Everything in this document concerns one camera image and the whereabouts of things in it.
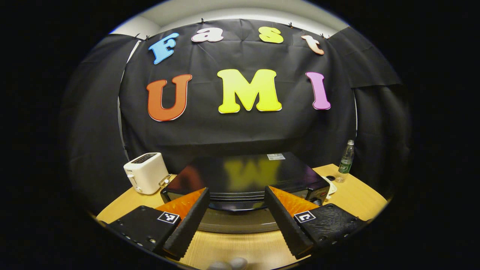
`water bottle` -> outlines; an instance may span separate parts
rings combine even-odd
[[[353,140],[348,140],[347,148],[342,155],[342,160],[340,161],[340,166],[338,167],[338,176],[335,181],[343,183],[350,172],[350,167],[353,162]]]

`wooden table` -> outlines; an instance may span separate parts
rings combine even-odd
[[[338,167],[330,164],[313,170],[321,176],[335,176]],[[334,203],[361,220],[376,217],[387,204],[385,198],[353,175],[343,183],[333,183],[337,191],[324,205]],[[103,209],[96,218],[111,223],[140,205],[156,208],[162,204],[160,191],[143,195],[132,187]],[[274,269],[299,261],[288,250],[279,230],[246,234],[197,231],[180,263],[205,270],[214,261],[228,262],[234,257],[247,259],[248,270]]]

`letter m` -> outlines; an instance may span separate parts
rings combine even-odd
[[[240,105],[235,102],[235,94],[244,108],[250,111],[259,95],[257,109],[259,111],[277,111],[282,104],[276,97],[274,78],[276,72],[260,69],[255,73],[251,83],[236,69],[225,69],[217,73],[223,79],[223,104],[218,107],[220,113],[235,113],[240,111]]]

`pink letter i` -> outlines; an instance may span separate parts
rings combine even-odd
[[[327,100],[324,88],[324,76],[316,72],[307,72],[305,73],[307,77],[312,82],[313,95],[315,96],[315,101],[313,102],[313,107],[316,110],[328,110],[331,105]]]

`white toaster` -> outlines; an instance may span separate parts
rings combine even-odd
[[[135,191],[153,194],[165,182],[168,174],[161,153],[146,153],[123,166]]]

